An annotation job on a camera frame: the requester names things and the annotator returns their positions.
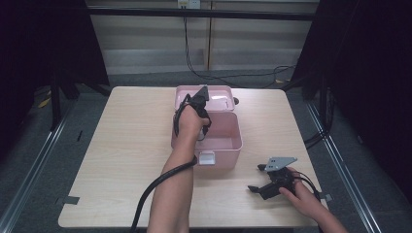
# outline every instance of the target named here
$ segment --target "human arm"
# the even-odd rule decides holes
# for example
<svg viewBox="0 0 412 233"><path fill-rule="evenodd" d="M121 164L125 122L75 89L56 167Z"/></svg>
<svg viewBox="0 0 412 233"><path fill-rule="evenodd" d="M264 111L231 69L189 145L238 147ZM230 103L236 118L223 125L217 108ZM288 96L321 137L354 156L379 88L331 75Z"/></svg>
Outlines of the human arm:
<svg viewBox="0 0 412 233"><path fill-rule="evenodd" d="M186 106L179 120L176 145L164 164L162 174L191 162L194 146L208 119L200 118ZM189 232L189 210L193 191L193 168L188 168L161 183L154 191L148 232Z"/></svg>
<svg viewBox="0 0 412 233"><path fill-rule="evenodd" d="M293 195L286 188L279 188L279 191L285 195L294 207L305 216L309 216L318 222L319 226L325 233L344 233L348 232L342 223L310 192L301 180L294 180Z"/></svg>

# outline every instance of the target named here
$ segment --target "black curtain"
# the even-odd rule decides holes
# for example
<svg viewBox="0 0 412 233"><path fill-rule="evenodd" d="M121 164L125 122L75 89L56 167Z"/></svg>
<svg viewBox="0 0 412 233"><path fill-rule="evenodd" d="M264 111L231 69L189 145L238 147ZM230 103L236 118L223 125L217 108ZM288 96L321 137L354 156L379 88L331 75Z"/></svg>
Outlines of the black curtain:
<svg viewBox="0 0 412 233"><path fill-rule="evenodd" d="M0 2L1 157L33 104L34 91L51 84L52 73L62 83L109 84L90 16L53 7L85 8L86 3Z"/></svg>

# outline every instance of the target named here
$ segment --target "black cable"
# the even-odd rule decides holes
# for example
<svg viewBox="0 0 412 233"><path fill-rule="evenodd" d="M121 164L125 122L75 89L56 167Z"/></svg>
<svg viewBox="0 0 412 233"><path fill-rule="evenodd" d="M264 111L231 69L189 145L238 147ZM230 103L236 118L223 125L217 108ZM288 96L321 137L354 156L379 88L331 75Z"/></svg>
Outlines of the black cable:
<svg viewBox="0 0 412 233"><path fill-rule="evenodd" d="M192 73L194 73L198 78L203 79L203 80L209 80L209 81L213 81L213 80L219 80L223 83L232 85L232 86L236 86L236 87L241 87L241 88L248 88L247 86L242 86L236 83L232 83L229 81L226 81L224 79L227 78L235 78L235 77L261 77L261 76L270 76L273 75L274 76L274 80L265 85L265 86L261 86L261 87L257 87L257 88L268 88L269 86L273 85L276 82L276 74L279 74L281 72L287 71L291 68L294 68L295 65L292 66L277 66L276 68L273 69L273 72L270 73L265 73L265 74L251 74L251 75L245 75L245 74L241 74L241 75L230 75L230 76L220 76L220 77L216 77L216 76L210 76L210 75L201 75L198 74L192 67L191 65L191 61L190 61L190 55L189 55L189 42L188 42L188 21L187 18L184 17L184 25L185 25L185 51L186 51L186 61L187 61L187 65L190 69L190 71Z"/></svg>
<svg viewBox="0 0 412 233"><path fill-rule="evenodd" d="M142 196L140 197L139 204L137 205L136 209L136 214L134 215L133 223L130 228L130 233L135 233L137 229L137 222L139 221L140 214L142 213L143 210L143 205L145 204L146 199L148 198L149 194L157 187L159 184L164 182L165 180L171 178L172 176L182 172L183 170L186 170L187 168L190 168L194 165L197 164L197 158L196 156L193 157L193 160L189 163L182 164L178 167L175 167L171 169L168 172L163 173L161 176L159 176L156 180L154 180L143 192Z"/></svg>

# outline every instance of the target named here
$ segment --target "power cable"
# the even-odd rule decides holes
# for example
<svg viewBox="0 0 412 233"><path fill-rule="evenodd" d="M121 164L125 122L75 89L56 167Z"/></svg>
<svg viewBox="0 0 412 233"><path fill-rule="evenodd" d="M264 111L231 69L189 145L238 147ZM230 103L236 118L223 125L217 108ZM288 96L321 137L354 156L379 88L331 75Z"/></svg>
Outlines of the power cable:
<svg viewBox="0 0 412 233"><path fill-rule="evenodd" d="M249 88L247 86L242 86L240 84L236 84L236 83L232 83L229 81L226 81L225 79L228 78L237 78L237 77L262 77L262 76L274 76L274 79L271 83L265 85L265 86L261 86L261 87L257 87L257 88L268 88L269 86L273 85L274 83L276 83L276 74L285 72L289 69L292 69L295 67L295 65L292 66L278 66L276 68L273 69L273 72L270 73L264 73L264 74L241 74L241 75L230 75L230 76L220 76L220 77L216 77L216 76L210 76L210 75L201 75L199 73L197 73L194 69L193 66L191 65L191 61L190 61L190 55L189 55L189 40L188 40L188 20L186 17L184 17L184 25L185 25L185 51L186 51L186 60L187 60L187 65L190 69L190 71L192 73L194 73L198 78L203 79L203 80L208 80L208 81L213 81L213 80L219 80L223 83L226 83L228 85L232 85L232 86L236 86L236 87L240 87L240 88Z"/></svg>

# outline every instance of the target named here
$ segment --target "pink box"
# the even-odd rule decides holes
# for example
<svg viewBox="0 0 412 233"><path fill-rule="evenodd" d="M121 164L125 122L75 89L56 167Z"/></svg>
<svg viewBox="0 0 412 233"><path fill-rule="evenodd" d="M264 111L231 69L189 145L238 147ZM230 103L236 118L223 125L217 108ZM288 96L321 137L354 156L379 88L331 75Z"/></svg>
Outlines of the pink box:
<svg viewBox="0 0 412 233"><path fill-rule="evenodd" d="M193 96L203 85L180 85L176 88L175 109L186 94ZM198 168L234 168L243 142L237 115L233 113L234 100L229 86L208 85L209 101L206 110L212 120L209 132L202 141L197 141L194 153ZM176 135L172 129L172 148Z"/></svg>

